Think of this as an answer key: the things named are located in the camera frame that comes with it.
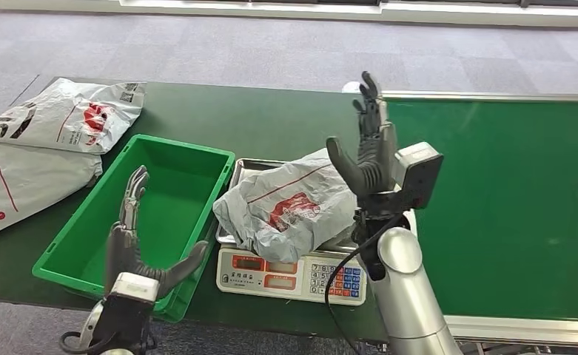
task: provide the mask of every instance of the digital weighing scale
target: digital weighing scale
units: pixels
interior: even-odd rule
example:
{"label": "digital weighing scale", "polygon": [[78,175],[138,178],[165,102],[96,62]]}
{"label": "digital weighing scale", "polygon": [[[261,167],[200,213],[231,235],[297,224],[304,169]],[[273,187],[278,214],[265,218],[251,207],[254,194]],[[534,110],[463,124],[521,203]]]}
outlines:
{"label": "digital weighing scale", "polygon": [[[263,170],[278,168],[282,161],[239,159],[229,187]],[[417,234],[413,212],[405,213],[411,230]],[[323,302],[326,284],[340,261],[356,249],[350,240],[351,228],[322,244],[297,263],[270,263],[236,247],[235,240],[223,228],[217,230],[221,243],[217,264],[217,287],[223,292],[277,297],[288,300]],[[339,270],[329,291],[330,303],[362,305],[367,292],[367,276],[356,258]]]}

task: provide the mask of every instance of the green bin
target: green bin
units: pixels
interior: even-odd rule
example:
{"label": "green bin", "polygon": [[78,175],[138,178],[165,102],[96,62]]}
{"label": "green bin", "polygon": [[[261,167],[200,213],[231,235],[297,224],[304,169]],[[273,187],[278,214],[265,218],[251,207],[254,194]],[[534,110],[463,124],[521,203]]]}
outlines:
{"label": "green bin", "polygon": [[168,268],[199,240],[210,242],[201,267],[158,301],[154,315],[178,322],[186,313],[215,241],[212,203],[227,185],[234,153],[136,135],[33,266],[34,276],[98,300],[104,293],[106,239],[118,219],[127,179],[140,165],[149,183],[138,213],[141,258]]}

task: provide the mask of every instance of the plastic parcel bag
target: plastic parcel bag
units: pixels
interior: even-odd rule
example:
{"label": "plastic parcel bag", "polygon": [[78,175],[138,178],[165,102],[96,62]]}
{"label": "plastic parcel bag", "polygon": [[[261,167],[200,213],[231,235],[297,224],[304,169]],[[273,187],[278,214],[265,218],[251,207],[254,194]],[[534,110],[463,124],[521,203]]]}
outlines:
{"label": "plastic parcel bag", "polygon": [[141,114],[146,85],[60,78],[0,115],[0,143],[103,154]]}
{"label": "plastic parcel bag", "polygon": [[0,144],[0,230],[101,175],[98,155]]}
{"label": "plastic parcel bag", "polygon": [[242,180],[212,209],[239,248],[295,263],[353,224],[356,197],[322,149]]}

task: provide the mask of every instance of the silver robotic arm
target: silver robotic arm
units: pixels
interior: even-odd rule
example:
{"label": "silver robotic arm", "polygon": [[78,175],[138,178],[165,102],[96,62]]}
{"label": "silver robotic arm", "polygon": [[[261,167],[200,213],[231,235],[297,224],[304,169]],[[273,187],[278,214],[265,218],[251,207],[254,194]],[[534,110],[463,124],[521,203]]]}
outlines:
{"label": "silver robotic arm", "polygon": [[394,227],[378,240],[378,258],[386,269],[369,279],[389,343],[396,354],[461,354],[434,297],[417,237]]}
{"label": "silver robotic arm", "polygon": [[426,142],[397,150],[386,103],[367,72],[360,86],[360,143],[355,163],[337,138],[326,142],[330,160],[357,196],[352,238],[382,315],[390,346],[399,355],[461,354],[434,296],[417,236],[404,211],[428,204],[443,156]]}

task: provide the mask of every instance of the red logo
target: red logo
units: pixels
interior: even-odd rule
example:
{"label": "red logo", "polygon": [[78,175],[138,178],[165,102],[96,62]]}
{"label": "red logo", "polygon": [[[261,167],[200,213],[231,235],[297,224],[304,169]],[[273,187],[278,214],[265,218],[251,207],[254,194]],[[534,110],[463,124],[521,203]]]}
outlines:
{"label": "red logo", "polygon": [[313,218],[321,208],[312,202],[305,193],[280,201],[269,216],[270,226],[278,231],[286,231],[292,224],[296,224],[305,217]]}
{"label": "red logo", "polygon": [[97,137],[95,137],[94,135],[91,135],[90,138],[88,138],[88,142],[86,142],[86,145],[92,146],[93,144],[95,144],[96,141],[97,141]]}
{"label": "red logo", "polygon": [[108,119],[106,111],[106,106],[99,106],[89,102],[88,108],[84,111],[84,122],[96,132],[101,132],[104,130],[104,125]]}

